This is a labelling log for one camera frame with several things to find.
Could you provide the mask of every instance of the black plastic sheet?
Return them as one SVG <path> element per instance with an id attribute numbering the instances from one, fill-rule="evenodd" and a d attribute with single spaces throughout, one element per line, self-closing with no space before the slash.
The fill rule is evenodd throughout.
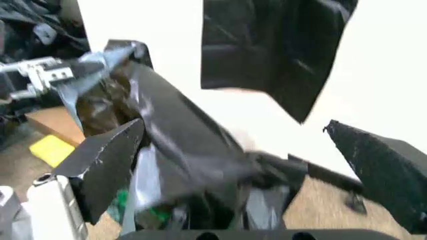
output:
<path id="1" fill-rule="evenodd" d="M 410 144 L 331 120 L 325 128 L 363 183 L 411 234 L 427 233 L 427 155 Z"/>
<path id="2" fill-rule="evenodd" d="M 303 122 L 357 0 L 204 0 L 201 87 L 271 95 Z"/>
<path id="3" fill-rule="evenodd" d="M 111 41 L 108 49 L 140 43 Z M 77 101 L 84 134 L 145 125 L 122 233 L 138 229 L 275 229 L 307 164 L 245 153 L 231 135 L 133 54 Z"/>

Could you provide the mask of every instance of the wooden board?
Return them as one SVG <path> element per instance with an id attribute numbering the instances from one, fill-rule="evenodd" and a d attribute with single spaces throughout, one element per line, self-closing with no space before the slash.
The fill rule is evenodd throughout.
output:
<path id="1" fill-rule="evenodd" d="M 63 106 L 27 113 L 28 122 L 44 134 L 52 134 L 76 147 L 85 136 Z"/>

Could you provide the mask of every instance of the white backdrop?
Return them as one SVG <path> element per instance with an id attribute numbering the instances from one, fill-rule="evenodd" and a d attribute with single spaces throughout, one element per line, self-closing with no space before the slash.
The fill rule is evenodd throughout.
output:
<path id="1" fill-rule="evenodd" d="M 245 149 L 291 153 L 357 178 L 322 128 L 330 119 L 427 153 L 427 1 L 359 0 L 329 80 L 303 126 L 268 95 L 201 90 L 202 0 L 79 0 L 93 51 L 108 39 L 148 45 L 154 69 Z"/>

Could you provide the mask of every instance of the screw hole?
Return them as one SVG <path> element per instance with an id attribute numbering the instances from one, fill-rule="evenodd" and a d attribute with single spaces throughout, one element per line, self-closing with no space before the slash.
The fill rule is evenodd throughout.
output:
<path id="1" fill-rule="evenodd" d="M 316 238 L 308 232 L 297 232 L 292 236 L 292 240 L 316 240 Z"/>
<path id="2" fill-rule="evenodd" d="M 51 173 L 45 173 L 41 177 L 34 180 L 34 182 L 32 184 L 37 187 L 39 185 L 42 185 L 42 184 L 49 182 L 53 178 L 54 177 Z"/>
<path id="3" fill-rule="evenodd" d="M 200 234 L 195 240 L 220 240 L 217 235 L 212 232 L 204 232 Z"/>

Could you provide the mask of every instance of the yellow sponge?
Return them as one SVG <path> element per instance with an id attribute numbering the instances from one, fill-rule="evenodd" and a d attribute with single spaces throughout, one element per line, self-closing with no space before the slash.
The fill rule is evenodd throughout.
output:
<path id="1" fill-rule="evenodd" d="M 47 135 L 31 145 L 29 150 L 34 156 L 56 168 L 74 151 L 74 147 L 54 135 Z"/>

